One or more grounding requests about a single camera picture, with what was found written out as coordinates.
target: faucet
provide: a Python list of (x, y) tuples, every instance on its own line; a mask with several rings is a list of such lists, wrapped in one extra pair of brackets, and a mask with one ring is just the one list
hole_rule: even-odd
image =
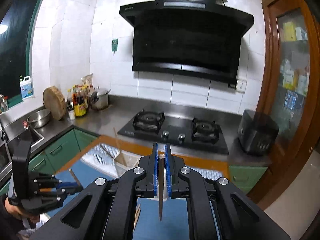
[(3, 127), (3, 124), (2, 124), (2, 121), (1, 121), (1, 114), (3, 112), (8, 111), (9, 107), (8, 107), (7, 99), (4, 97), (4, 95), (1, 95), (1, 94), (0, 94), (0, 107), (3, 109), (3, 111), (2, 111), (1, 108), (0, 108), (0, 126), (1, 126), (1, 130), (2, 130), (1, 140), (5, 141), (6, 143), (8, 143), (9, 142), (9, 138), (8, 138), (8, 135), (5, 132), (4, 127)]

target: human hand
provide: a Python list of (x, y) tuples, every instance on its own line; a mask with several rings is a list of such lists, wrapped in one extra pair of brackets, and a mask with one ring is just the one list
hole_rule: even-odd
[(10, 205), (8, 198), (5, 199), (4, 207), (7, 210), (8, 214), (11, 214), (16, 219), (21, 220), (22, 217), (25, 217), (25, 218), (29, 218), (30, 221), (34, 224), (37, 222), (40, 222), (40, 216), (31, 215), (28, 212), (26, 212), (24, 209), (18, 206)]

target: metal bowl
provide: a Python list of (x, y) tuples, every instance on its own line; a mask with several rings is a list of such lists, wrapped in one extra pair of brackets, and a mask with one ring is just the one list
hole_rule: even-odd
[(27, 119), (29, 125), (33, 128), (45, 126), (50, 120), (50, 110), (43, 109), (30, 115)]

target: wooden cutting board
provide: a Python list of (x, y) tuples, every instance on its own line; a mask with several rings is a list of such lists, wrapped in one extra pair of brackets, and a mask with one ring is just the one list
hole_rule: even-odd
[(43, 92), (44, 107), (51, 111), (52, 117), (60, 120), (67, 111), (66, 101), (61, 91), (53, 87), (48, 87)]

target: window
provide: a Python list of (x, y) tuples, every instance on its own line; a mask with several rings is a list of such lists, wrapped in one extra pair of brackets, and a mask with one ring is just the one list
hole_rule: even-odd
[(41, 0), (13, 0), (0, 24), (0, 94), (22, 102), (20, 78), (29, 75), (30, 41)]

